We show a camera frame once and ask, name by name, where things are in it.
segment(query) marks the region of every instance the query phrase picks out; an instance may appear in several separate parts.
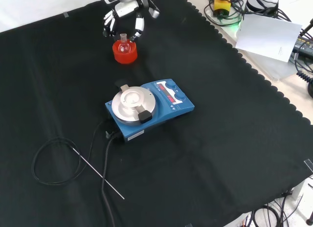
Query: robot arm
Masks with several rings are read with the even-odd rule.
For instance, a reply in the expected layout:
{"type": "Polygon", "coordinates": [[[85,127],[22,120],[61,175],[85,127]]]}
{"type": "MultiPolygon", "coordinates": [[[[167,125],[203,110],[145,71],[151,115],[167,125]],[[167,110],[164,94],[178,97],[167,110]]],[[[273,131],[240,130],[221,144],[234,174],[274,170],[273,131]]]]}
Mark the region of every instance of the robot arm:
{"type": "MultiPolygon", "coordinates": [[[[118,0],[105,0],[107,4],[113,3],[118,0]]],[[[148,8],[149,13],[153,18],[157,18],[160,14],[160,10],[152,2],[153,0],[120,0],[120,2],[107,13],[104,17],[104,36],[115,36],[116,35],[116,23],[117,20],[137,12],[136,24],[135,24],[135,34],[130,37],[132,42],[136,41],[142,34],[144,29],[144,18],[139,12],[142,8],[148,8]]]]}

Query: white paper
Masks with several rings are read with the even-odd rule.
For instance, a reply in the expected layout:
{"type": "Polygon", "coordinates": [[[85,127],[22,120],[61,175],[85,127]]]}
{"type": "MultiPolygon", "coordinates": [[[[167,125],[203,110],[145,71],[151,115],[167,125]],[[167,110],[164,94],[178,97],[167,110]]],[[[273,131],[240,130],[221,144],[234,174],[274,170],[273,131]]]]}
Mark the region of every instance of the white paper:
{"type": "Polygon", "coordinates": [[[255,14],[245,15],[236,48],[288,62],[302,25],[255,14]]]}

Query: white surface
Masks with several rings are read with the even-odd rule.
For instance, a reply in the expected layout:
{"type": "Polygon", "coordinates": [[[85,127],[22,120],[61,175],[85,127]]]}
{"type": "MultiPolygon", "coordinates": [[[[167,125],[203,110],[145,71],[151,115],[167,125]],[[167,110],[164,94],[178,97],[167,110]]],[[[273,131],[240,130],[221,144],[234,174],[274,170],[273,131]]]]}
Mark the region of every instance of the white surface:
{"type": "Polygon", "coordinates": [[[0,0],[0,32],[52,17],[98,0],[0,0]]]}
{"type": "Polygon", "coordinates": [[[255,14],[245,15],[236,48],[288,62],[301,26],[255,14]]]}

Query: electronic equipment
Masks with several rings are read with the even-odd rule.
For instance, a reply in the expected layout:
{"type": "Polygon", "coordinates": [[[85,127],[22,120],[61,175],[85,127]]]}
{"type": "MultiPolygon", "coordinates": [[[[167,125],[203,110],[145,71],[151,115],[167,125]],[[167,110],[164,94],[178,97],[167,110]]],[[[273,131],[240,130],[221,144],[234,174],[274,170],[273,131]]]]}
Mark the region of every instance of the electronic equipment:
{"type": "Polygon", "coordinates": [[[125,81],[116,83],[120,92],[106,103],[110,115],[125,141],[148,129],[194,109],[194,105],[172,79],[164,79],[141,87],[129,87],[125,81]]]}
{"type": "Polygon", "coordinates": [[[306,57],[306,58],[313,60],[313,41],[312,40],[306,39],[302,36],[298,36],[298,39],[295,42],[295,45],[293,48],[293,52],[296,53],[298,52],[298,50],[299,50],[299,56],[306,57]]]}

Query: black fabric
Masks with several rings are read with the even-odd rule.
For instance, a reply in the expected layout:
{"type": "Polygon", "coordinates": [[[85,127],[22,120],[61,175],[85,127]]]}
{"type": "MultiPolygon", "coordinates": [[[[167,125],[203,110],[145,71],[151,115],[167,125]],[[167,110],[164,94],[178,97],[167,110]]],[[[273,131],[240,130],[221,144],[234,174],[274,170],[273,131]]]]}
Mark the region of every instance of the black fabric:
{"type": "MultiPolygon", "coordinates": [[[[172,78],[195,105],[109,153],[107,187],[118,227],[221,227],[310,175],[312,128],[270,82],[184,0],[157,1],[132,65],[117,63],[102,36],[103,1],[0,34],[0,226],[109,226],[100,178],[90,168],[66,186],[44,186],[31,162],[48,139],[72,139],[84,155],[106,118],[114,82],[172,78]]],[[[135,15],[121,21],[131,34],[135,15]]],[[[91,163],[103,169],[107,123],[91,163]]],[[[75,170],[67,148],[45,150],[37,173],[75,170]]]]}

